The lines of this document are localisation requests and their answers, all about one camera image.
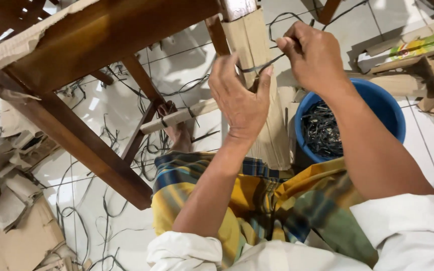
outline person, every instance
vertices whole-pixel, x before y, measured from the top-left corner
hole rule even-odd
[[[291,178],[245,158],[268,115],[273,68],[254,94],[236,54],[216,59],[209,86],[229,132],[214,155],[189,153],[183,123],[166,128],[174,146],[155,160],[151,269],[434,270],[434,188],[358,95],[338,41],[298,21],[277,45],[333,111],[344,157]]]

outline bare foot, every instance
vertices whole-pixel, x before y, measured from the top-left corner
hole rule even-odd
[[[167,101],[165,104],[161,104],[157,109],[161,117],[168,114],[177,112],[177,108],[172,101]],[[164,128],[168,138],[172,140],[174,145],[170,151],[190,152],[190,134],[185,123],[180,122],[177,125]]]

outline hand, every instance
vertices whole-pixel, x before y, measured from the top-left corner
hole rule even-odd
[[[261,72],[257,92],[252,93],[245,89],[235,72],[238,58],[235,53],[217,58],[210,73],[209,86],[212,97],[229,123],[227,136],[252,145],[267,119],[273,67]]]
[[[324,94],[335,89],[337,83],[349,81],[333,34],[297,21],[276,43],[291,61],[292,73],[305,89]]]

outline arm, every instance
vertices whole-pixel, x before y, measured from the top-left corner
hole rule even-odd
[[[254,94],[238,80],[237,60],[236,54],[220,57],[212,68],[209,86],[230,128],[222,147],[175,219],[173,231],[217,236],[242,161],[266,121],[272,66],[262,72]]]
[[[320,95],[333,111],[348,173],[365,198],[434,194],[413,157],[347,78],[338,41],[332,34],[298,21],[277,45],[290,59],[299,83]]]

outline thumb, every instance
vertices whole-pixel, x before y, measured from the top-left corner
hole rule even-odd
[[[258,99],[269,100],[270,78],[273,70],[274,66],[270,65],[260,73],[259,86],[257,87]]]
[[[296,41],[283,37],[276,40],[277,47],[289,58],[291,63],[302,59],[302,55],[296,51]]]

